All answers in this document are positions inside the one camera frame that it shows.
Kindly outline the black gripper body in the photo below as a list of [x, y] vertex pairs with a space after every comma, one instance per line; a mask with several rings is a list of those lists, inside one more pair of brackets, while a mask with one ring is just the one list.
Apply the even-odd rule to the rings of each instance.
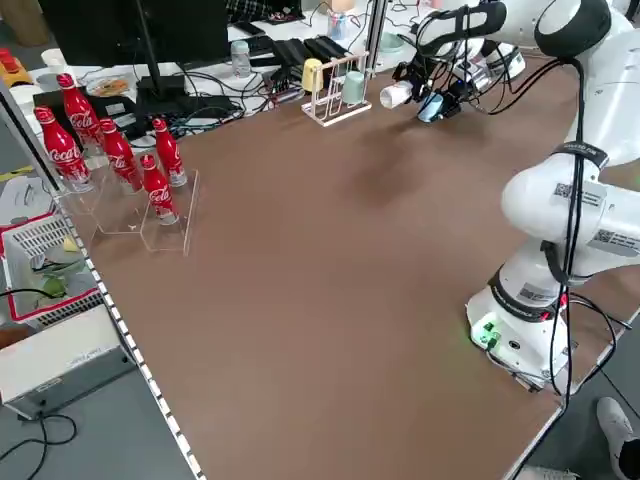
[[432, 73], [433, 61], [421, 54], [416, 54], [410, 62], [400, 62], [396, 66], [392, 74], [395, 84], [407, 84], [408, 93], [403, 103], [422, 101], [431, 92]]
[[453, 76], [444, 90], [444, 103], [449, 108], [460, 107], [463, 103], [476, 98], [480, 91], [473, 81], [465, 81]]

